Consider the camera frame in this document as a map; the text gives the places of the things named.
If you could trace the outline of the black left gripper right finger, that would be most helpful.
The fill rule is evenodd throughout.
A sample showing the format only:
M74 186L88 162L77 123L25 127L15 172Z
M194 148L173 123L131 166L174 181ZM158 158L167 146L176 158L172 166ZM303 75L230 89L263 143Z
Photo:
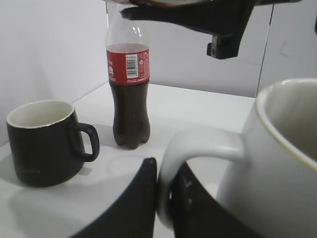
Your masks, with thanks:
M187 163L173 179L169 211L176 238L260 238L226 211L202 186Z

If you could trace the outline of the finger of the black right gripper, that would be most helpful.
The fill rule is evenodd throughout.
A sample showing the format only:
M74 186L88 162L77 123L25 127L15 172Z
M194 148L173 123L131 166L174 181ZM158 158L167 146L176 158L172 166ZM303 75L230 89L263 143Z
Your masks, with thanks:
M148 0L121 12L128 20L157 21L176 24L212 35L207 55L224 60L238 56L245 28L255 6L253 0L212 0L179 7L155 5Z

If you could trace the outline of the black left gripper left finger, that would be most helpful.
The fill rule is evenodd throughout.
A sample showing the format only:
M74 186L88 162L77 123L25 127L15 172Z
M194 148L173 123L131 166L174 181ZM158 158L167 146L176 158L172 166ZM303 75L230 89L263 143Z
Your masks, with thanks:
M145 158L118 199L73 238L152 238L157 201L157 161Z

